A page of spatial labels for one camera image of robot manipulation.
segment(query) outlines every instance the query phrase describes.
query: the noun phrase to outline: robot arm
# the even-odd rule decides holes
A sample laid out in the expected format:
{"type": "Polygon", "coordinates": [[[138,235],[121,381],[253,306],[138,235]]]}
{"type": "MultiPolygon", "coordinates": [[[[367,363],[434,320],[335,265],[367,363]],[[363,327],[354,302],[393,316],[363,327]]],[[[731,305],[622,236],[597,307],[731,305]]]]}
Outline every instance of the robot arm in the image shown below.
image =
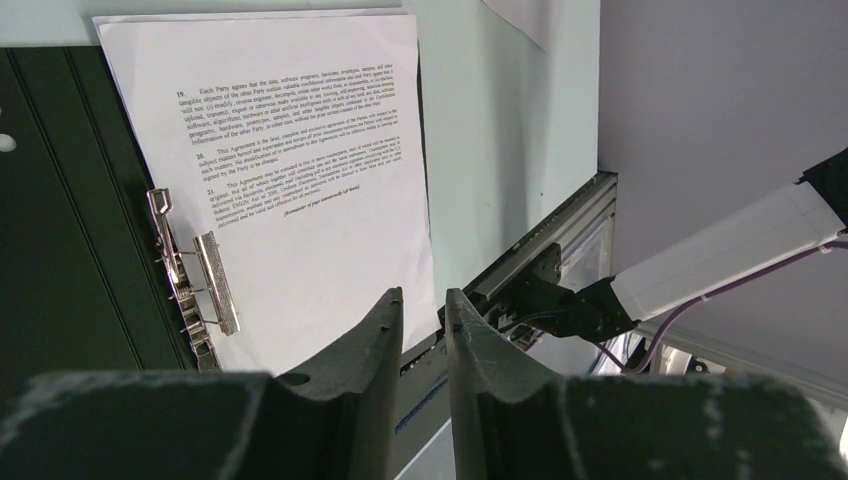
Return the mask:
{"type": "Polygon", "coordinates": [[[848,150],[642,263],[563,295],[558,315],[528,323],[555,336],[601,342],[821,248],[845,233],[846,225],[848,150]]]}

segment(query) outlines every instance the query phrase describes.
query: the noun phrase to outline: gray wall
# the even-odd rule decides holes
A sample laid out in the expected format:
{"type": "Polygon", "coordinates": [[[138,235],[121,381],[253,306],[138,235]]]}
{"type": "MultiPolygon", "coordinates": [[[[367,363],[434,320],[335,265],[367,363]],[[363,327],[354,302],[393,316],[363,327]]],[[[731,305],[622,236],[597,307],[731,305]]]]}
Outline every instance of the gray wall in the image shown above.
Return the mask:
{"type": "MultiPolygon", "coordinates": [[[[844,0],[604,0],[599,155],[621,174],[614,270],[848,146],[846,25],[844,0]]],[[[848,385],[848,254],[699,305],[680,327],[848,385]]]]}

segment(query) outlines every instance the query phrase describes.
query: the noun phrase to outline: white wall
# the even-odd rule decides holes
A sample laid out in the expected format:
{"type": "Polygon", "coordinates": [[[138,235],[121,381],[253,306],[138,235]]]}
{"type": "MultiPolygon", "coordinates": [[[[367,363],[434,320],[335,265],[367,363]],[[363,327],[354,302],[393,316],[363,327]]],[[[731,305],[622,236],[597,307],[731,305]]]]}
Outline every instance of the white wall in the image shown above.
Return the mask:
{"type": "MultiPolygon", "coordinates": [[[[848,146],[848,2],[607,0],[601,167],[620,173],[614,270],[848,146]]],[[[848,385],[848,255],[817,255],[680,320],[848,385]]]]}
{"type": "MultiPolygon", "coordinates": [[[[0,47],[96,43],[95,15],[398,6],[400,0],[3,0],[0,47]]],[[[548,56],[480,0],[418,18],[436,295],[463,287],[597,171],[599,0],[548,56]]]]}

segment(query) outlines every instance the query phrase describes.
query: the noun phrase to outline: metal clip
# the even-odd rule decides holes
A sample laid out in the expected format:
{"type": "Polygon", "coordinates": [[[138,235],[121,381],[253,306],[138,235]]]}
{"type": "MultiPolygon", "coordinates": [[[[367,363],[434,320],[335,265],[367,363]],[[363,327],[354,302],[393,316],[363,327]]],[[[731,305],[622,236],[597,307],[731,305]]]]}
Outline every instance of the metal clip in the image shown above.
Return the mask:
{"type": "Polygon", "coordinates": [[[197,256],[203,266],[203,276],[206,277],[206,285],[209,287],[212,306],[215,307],[215,314],[218,316],[218,324],[224,335],[232,335],[239,331],[238,315],[233,304],[233,296],[230,294],[227,275],[224,273],[221,254],[218,252],[218,244],[215,243],[215,234],[208,232],[195,237],[194,246],[197,248],[197,256]]]}
{"type": "Polygon", "coordinates": [[[168,226],[168,219],[166,217],[174,208],[168,189],[157,188],[148,191],[147,201],[150,205],[150,213],[159,235],[156,246],[162,256],[162,262],[168,274],[168,281],[171,284],[171,291],[173,292],[171,298],[176,299],[179,305],[183,323],[185,324],[183,331],[188,332],[191,348],[197,357],[198,368],[200,371],[220,370],[218,357],[215,355],[215,349],[206,325],[217,324],[221,328],[221,332],[225,335],[232,335],[238,332],[239,325],[235,304],[233,303],[230,288],[227,284],[227,277],[224,273],[224,266],[221,262],[221,255],[218,252],[218,245],[215,243],[215,235],[209,232],[196,237],[194,244],[197,252],[183,252],[181,254],[174,246],[171,229],[168,226]],[[197,305],[195,295],[204,291],[204,289],[195,289],[192,287],[188,275],[186,275],[183,257],[189,253],[196,254],[200,260],[203,275],[206,278],[207,287],[212,297],[212,305],[215,308],[215,313],[218,315],[217,322],[205,320],[197,305]]]}
{"type": "Polygon", "coordinates": [[[156,233],[159,234],[157,246],[161,250],[162,260],[165,263],[165,271],[172,284],[180,283],[180,270],[177,267],[177,255],[174,252],[174,241],[171,237],[171,229],[168,227],[168,219],[165,217],[174,205],[171,203],[171,193],[167,188],[156,188],[147,192],[147,203],[150,205],[150,214],[153,223],[156,224],[156,233]]]}

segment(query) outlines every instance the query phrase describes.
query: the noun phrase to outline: dark green panel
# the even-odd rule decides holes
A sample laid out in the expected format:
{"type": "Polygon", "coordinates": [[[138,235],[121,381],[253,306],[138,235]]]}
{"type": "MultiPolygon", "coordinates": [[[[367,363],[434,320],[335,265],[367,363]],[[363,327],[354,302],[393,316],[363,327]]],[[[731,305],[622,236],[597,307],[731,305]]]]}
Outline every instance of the dark green panel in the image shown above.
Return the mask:
{"type": "Polygon", "coordinates": [[[145,193],[152,188],[153,183],[145,167],[144,157],[135,142],[103,51],[100,47],[73,47],[68,48],[67,53],[105,156],[105,165],[112,175],[118,201],[127,218],[127,226],[139,252],[144,270],[143,274],[139,275],[146,279],[152,289],[181,366],[188,369],[197,368],[197,360],[191,353],[188,339],[180,333],[184,324],[177,304],[168,300],[171,287],[165,271],[162,264],[155,263],[159,257],[153,240],[156,238],[156,229],[144,201],[145,193]]]}
{"type": "Polygon", "coordinates": [[[0,49],[0,398],[57,369],[137,369],[55,159],[0,49]]]}
{"type": "MultiPolygon", "coordinates": [[[[13,58],[142,368],[180,368],[66,53],[60,48],[17,49],[13,58]]],[[[113,92],[106,89],[99,95],[113,92]]],[[[143,189],[136,202],[145,203],[143,189]]],[[[150,236],[148,244],[151,260],[154,238],[150,236]]]]}

